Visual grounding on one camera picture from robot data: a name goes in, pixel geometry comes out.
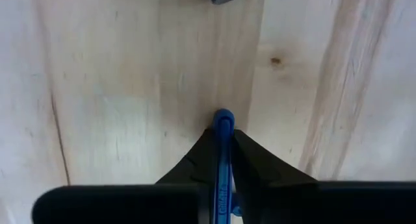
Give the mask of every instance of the clamp jaw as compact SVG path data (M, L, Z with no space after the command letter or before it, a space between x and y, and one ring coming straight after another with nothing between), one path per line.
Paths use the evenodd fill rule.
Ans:
M232 178L236 193L232 193ZM245 224L357 219L415 221L414 182L321 182L290 166L219 110L213 127L154 185L67 186L45 193L34 224Z

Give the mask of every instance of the wooden surface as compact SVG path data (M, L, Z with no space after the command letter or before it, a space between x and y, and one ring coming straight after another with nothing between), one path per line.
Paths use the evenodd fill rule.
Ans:
M318 179L416 179L415 1L0 0L0 223L155 182L221 107Z

